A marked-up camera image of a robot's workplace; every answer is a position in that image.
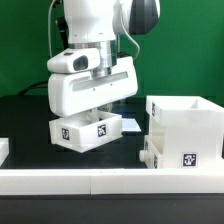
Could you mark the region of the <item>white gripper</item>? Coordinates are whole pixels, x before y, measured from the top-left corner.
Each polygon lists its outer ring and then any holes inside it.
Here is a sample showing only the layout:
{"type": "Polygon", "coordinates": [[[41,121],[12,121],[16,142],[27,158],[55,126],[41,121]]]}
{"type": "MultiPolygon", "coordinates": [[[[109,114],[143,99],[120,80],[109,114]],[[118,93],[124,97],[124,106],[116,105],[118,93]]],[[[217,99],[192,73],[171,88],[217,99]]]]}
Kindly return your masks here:
{"type": "Polygon", "coordinates": [[[52,74],[48,81],[51,111],[67,117],[102,106],[111,112],[112,102],[133,96],[138,90],[137,77],[131,57],[117,60],[110,75],[91,78],[89,71],[71,75],[52,74]]]}

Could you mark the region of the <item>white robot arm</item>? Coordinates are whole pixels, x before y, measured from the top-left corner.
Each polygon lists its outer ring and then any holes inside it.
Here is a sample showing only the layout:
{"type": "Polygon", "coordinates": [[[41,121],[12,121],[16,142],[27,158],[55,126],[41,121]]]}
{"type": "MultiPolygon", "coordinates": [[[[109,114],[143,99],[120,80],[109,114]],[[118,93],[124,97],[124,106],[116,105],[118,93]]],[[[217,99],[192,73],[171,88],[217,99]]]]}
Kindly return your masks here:
{"type": "Polygon", "coordinates": [[[136,94],[134,58],[117,50],[117,37],[152,30],[159,0],[64,0],[68,48],[47,62],[51,111],[67,117],[136,94]]]}

